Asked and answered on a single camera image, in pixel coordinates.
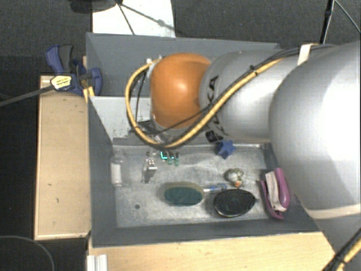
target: white cable tag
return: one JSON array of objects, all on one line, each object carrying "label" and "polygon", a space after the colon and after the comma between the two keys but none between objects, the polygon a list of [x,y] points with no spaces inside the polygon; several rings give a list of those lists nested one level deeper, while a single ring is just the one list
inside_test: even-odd
[{"label": "white cable tag", "polygon": [[318,45],[317,43],[303,44],[298,55],[297,65],[301,65],[309,59],[311,47]]}]

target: wooden table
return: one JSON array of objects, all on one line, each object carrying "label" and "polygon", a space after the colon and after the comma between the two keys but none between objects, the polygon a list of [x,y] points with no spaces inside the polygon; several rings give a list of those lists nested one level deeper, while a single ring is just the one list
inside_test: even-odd
[{"label": "wooden table", "polygon": [[[41,86],[49,77],[41,78]],[[85,100],[51,91],[39,102],[34,238],[84,238],[91,229]],[[109,271],[319,271],[334,255],[321,232],[267,237],[92,248]]]}]

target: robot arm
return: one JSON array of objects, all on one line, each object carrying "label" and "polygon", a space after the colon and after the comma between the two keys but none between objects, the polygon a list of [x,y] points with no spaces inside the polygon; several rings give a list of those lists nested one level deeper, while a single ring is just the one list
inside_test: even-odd
[{"label": "robot arm", "polygon": [[[177,57],[167,61],[170,67],[175,66]],[[157,141],[143,137],[128,111],[134,130],[155,148],[179,147],[204,126],[236,142],[271,143],[290,187],[333,248],[339,250],[361,227],[360,42],[314,47],[309,59],[301,62],[298,51],[227,54],[213,60],[206,70],[206,60],[201,61],[197,64],[190,59],[188,65],[182,65],[181,69],[188,69],[186,74],[197,75],[186,75],[176,86],[156,65],[153,73],[158,82],[154,82],[169,83],[170,89],[151,92],[151,101],[156,102],[159,95],[171,101],[172,93],[182,91],[182,104],[189,106],[179,121],[204,113],[196,124],[193,120],[172,128],[173,123],[163,123],[166,115],[158,120],[159,114],[153,112],[154,125],[171,138],[170,142]],[[200,83],[195,82],[201,73]],[[128,83],[126,100],[132,83]],[[197,85],[199,97],[194,94]],[[192,109],[193,104],[199,107]],[[162,114],[173,117],[179,106],[170,102],[161,108]],[[360,266],[358,256],[347,267],[359,270]]]}]

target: blue object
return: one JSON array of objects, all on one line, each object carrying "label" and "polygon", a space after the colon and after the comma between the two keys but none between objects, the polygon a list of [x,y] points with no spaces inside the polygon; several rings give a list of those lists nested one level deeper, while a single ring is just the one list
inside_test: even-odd
[{"label": "blue object", "polygon": [[[103,78],[99,68],[92,68],[87,74],[86,68],[78,60],[72,60],[73,46],[53,45],[45,52],[47,64],[54,70],[55,75],[71,76],[71,84],[69,86],[55,89],[56,91],[68,91],[79,96],[83,96],[83,87],[81,80],[93,79],[94,94],[99,95],[102,90]],[[71,73],[70,65],[73,64],[77,68],[77,74]]]},{"label": "blue object", "polygon": [[233,145],[232,141],[223,139],[217,144],[217,155],[220,155],[224,159],[227,159],[235,150],[236,147]]}]

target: small metal part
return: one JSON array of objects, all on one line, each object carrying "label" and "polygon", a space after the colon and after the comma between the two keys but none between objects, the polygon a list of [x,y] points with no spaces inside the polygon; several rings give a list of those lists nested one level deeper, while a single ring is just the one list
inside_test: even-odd
[{"label": "small metal part", "polygon": [[121,172],[121,164],[123,161],[120,158],[112,157],[111,158],[111,179],[112,185],[114,187],[122,186],[122,172]]},{"label": "small metal part", "polygon": [[224,178],[228,182],[235,183],[237,181],[242,181],[242,177],[244,175],[244,172],[239,168],[229,169],[225,172]]},{"label": "small metal part", "polygon": [[177,167],[179,166],[179,153],[175,153],[174,165]]},{"label": "small metal part", "polygon": [[227,190],[227,185],[225,183],[218,183],[216,185],[208,186],[203,191],[205,194],[214,194],[224,190]]},{"label": "small metal part", "polygon": [[142,170],[142,182],[149,183],[155,172],[158,170],[154,158],[146,158]]}]

